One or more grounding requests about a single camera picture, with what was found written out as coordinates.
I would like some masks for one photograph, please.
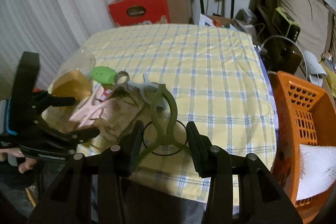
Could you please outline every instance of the orange container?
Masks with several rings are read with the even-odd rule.
[[[300,177],[299,144],[336,146],[336,113],[327,92],[285,72],[277,73],[274,91],[279,140],[273,175],[295,205],[304,223],[310,222],[327,201],[327,191],[296,201]]]

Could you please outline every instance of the green plastic object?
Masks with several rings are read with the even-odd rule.
[[[95,67],[91,72],[93,80],[97,81],[101,85],[113,85],[118,73],[109,67]]]
[[[170,120],[167,126],[166,132],[162,129],[159,124],[157,115],[157,104],[160,102],[160,97],[163,97],[168,102],[170,108]],[[174,138],[174,127],[177,121],[177,104],[173,95],[167,90],[166,84],[159,84],[159,89],[155,93],[152,103],[151,103],[151,118],[153,125],[157,131],[156,140],[151,143],[145,150],[143,150],[139,155],[139,163],[151,152],[157,149],[160,145],[174,145],[178,149],[181,149],[191,156],[191,152],[188,146],[179,143]]]

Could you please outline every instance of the black hoop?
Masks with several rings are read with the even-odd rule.
[[[184,125],[181,121],[179,121],[179,120],[176,120],[176,121],[184,127],[185,134],[186,134],[186,140],[185,140],[184,145],[186,145],[187,142],[188,142],[188,134],[187,134],[187,130],[186,130],[186,128],[185,128],[185,125]],[[152,123],[153,123],[153,121],[150,121],[150,122],[143,128],[143,130],[142,130],[141,140],[142,140],[142,143],[143,143],[143,145],[145,146],[145,148],[147,148],[148,146],[145,145],[145,141],[144,141],[144,139],[143,139],[143,136],[144,136],[144,133],[145,133],[146,128],[147,128],[150,124],[152,124]],[[158,153],[155,153],[155,152],[151,152],[151,153],[154,154],[154,155],[157,155],[157,156],[161,156],[161,157],[168,157],[168,156],[172,156],[172,155],[175,155],[175,154],[179,153],[181,150],[182,150],[182,149],[177,150],[176,152],[171,153],[171,154],[158,154]]]

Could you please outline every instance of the checkered tablecloth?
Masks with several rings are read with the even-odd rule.
[[[146,72],[151,81],[165,83],[181,122],[194,121],[213,144],[235,155],[253,152],[271,168],[276,151],[273,111],[248,34],[197,25],[132,26],[96,33],[84,46],[97,66],[126,70],[135,82],[142,83]],[[99,152],[87,146],[78,151]],[[210,179],[199,178],[183,151],[169,157],[148,155],[131,179],[201,202],[207,201],[210,184]]]

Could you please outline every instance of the red box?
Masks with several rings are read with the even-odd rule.
[[[167,0],[119,0],[109,9],[117,27],[170,23]]]

